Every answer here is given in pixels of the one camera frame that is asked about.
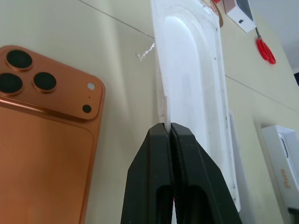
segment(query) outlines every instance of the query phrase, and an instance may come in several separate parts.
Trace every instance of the table surface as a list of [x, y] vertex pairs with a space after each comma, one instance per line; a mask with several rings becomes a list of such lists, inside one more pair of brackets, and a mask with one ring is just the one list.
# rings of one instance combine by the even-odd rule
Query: table surface
[[[228, 99], [248, 181], [251, 223], [287, 219], [269, 164], [261, 127], [299, 132], [298, 87], [278, 36], [256, 24], [276, 57], [272, 66], [223, 11], [221, 28]], [[86, 224], [120, 223], [127, 170], [146, 132], [158, 122], [155, 55], [137, 54], [153, 39], [150, 0], [2, 0], [0, 46], [21, 45], [99, 77], [107, 95]]]

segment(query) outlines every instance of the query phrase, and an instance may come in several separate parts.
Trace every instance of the orange metallic phone case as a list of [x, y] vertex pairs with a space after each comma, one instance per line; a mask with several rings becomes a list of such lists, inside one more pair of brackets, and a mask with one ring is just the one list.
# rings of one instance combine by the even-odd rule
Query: orange metallic phone case
[[92, 75], [0, 49], [0, 224], [84, 223], [104, 97]]

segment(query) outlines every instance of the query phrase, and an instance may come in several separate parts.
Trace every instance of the white packaging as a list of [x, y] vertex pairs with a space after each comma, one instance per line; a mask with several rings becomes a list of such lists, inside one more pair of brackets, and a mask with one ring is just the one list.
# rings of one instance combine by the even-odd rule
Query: white packaging
[[296, 132], [281, 126], [266, 127], [262, 132], [285, 206], [299, 209], [299, 142]]
[[248, 0], [223, 0], [225, 12], [246, 33], [256, 28]]

